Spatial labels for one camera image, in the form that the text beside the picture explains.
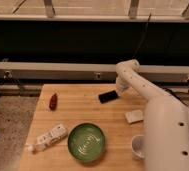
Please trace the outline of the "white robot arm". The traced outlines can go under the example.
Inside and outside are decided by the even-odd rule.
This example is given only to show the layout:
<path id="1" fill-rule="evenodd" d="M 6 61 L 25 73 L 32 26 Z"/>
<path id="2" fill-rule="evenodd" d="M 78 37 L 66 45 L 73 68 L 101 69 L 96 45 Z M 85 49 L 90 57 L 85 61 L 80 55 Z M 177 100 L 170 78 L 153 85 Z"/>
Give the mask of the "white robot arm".
<path id="1" fill-rule="evenodd" d="M 139 62 L 116 65 L 116 90 L 129 87 L 147 100 L 144 110 L 144 170 L 189 171 L 189 107 L 138 74 Z"/>

